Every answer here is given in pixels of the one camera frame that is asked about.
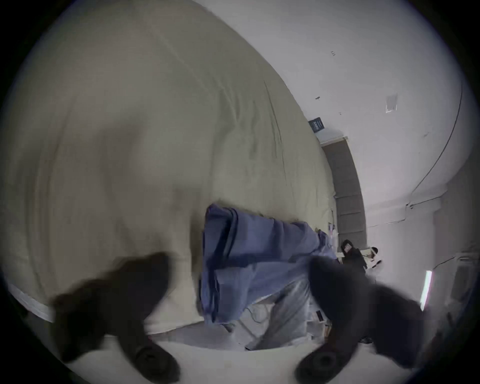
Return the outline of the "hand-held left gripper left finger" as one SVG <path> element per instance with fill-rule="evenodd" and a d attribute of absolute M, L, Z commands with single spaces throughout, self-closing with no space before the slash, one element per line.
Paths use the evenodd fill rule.
<path fill-rule="evenodd" d="M 86 280 L 52 300 L 52 338 L 63 363 L 98 350 L 115 336 L 123 354 L 148 381 L 175 383 L 176 359 L 150 339 L 145 320 L 165 297 L 171 280 L 166 252 L 124 259 L 103 277 Z"/>

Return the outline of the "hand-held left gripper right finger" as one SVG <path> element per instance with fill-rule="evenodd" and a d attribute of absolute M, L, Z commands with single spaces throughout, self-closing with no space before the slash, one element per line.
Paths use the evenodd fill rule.
<path fill-rule="evenodd" d="M 328 383 L 370 338 L 375 351 L 402 368 L 420 358 L 425 317 L 420 304 L 372 282 L 349 265 L 315 258 L 309 263 L 309 288 L 332 324 L 327 341 L 304 357 L 295 370 L 299 383 Z"/>

